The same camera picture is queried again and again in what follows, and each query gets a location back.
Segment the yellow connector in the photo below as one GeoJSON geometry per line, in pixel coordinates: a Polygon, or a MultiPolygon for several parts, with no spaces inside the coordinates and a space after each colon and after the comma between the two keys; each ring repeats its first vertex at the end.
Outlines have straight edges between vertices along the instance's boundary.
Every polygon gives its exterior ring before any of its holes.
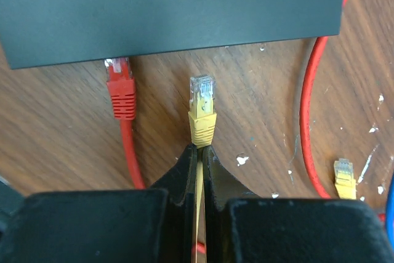
{"type": "Polygon", "coordinates": [[[190,78],[189,122],[191,142],[197,148],[212,143],[216,125],[215,79],[209,75],[190,78]]]}
{"type": "Polygon", "coordinates": [[[353,164],[345,158],[339,158],[334,163],[335,187],[340,198],[356,199],[356,179],[353,173],[353,164]]]}

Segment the wooden surface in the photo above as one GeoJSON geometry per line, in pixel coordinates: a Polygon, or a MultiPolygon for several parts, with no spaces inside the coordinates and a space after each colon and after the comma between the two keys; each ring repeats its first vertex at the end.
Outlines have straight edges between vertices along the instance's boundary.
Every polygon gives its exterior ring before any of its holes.
{"type": "MultiPolygon", "coordinates": [[[[387,192],[379,195],[377,187],[388,185],[394,170],[393,15],[394,0],[350,0],[312,96],[313,155],[326,190],[336,195],[334,160],[350,159],[357,179],[377,147],[357,187],[374,208],[384,206],[387,192]],[[379,130],[369,133],[373,125],[379,130]]],[[[147,184],[189,143],[189,78],[209,73],[217,80],[213,144],[223,165],[261,196],[317,197],[298,138],[300,88],[312,45],[309,39],[132,58],[134,138],[147,184]],[[243,166],[237,166],[240,153],[249,157],[243,166]]],[[[26,195],[132,187],[101,61],[10,71],[0,52],[0,66],[3,178],[26,195]]]]}

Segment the yellow ethernet cable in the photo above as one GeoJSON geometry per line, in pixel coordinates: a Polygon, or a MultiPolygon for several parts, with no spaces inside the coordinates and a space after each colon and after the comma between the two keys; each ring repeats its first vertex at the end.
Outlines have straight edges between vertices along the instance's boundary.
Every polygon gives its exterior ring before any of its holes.
{"type": "Polygon", "coordinates": [[[334,163],[335,187],[340,198],[356,199],[356,179],[353,173],[353,164],[345,158],[339,158],[334,163]]]}
{"type": "Polygon", "coordinates": [[[191,142],[197,148],[208,146],[214,137],[216,81],[212,76],[201,75],[190,78],[189,122],[191,142]]]}

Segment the blue cable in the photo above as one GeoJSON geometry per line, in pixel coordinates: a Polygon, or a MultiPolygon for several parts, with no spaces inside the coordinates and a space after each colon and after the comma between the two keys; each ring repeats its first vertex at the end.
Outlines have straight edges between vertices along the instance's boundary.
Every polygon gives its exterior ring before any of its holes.
{"type": "Polygon", "coordinates": [[[390,244],[394,249],[394,175],[390,183],[390,188],[388,189],[388,197],[386,204],[386,231],[390,244]]]}

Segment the wood grain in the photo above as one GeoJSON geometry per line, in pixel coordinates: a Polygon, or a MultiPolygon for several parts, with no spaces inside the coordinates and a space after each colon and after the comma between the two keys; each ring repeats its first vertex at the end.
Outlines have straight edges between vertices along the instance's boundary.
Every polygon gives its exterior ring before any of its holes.
{"type": "MultiPolygon", "coordinates": [[[[350,159],[358,178],[378,145],[357,187],[374,208],[384,206],[387,192],[379,195],[377,186],[388,184],[394,170],[388,166],[394,155],[392,15],[394,0],[349,0],[312,96],[313,156],[332,196],[334,160],[350,159]],[[379,130],[369,133],[374,124],[379,130]]],[[[189,78],[210,73],[217,80],[213,144],[224,166],[261,196],[317,197],[298,141],[300,88],[313,42],[132,58],[138,92],[134,136],[147,184],[189,143],[189,78]],[[238,167],[240,153],[250,159],[238,167]]],[[[26,195],[132,187],[101,61],[11,71],[0,52],[0,67],[0,175],[12,186],[26,195]]]]}

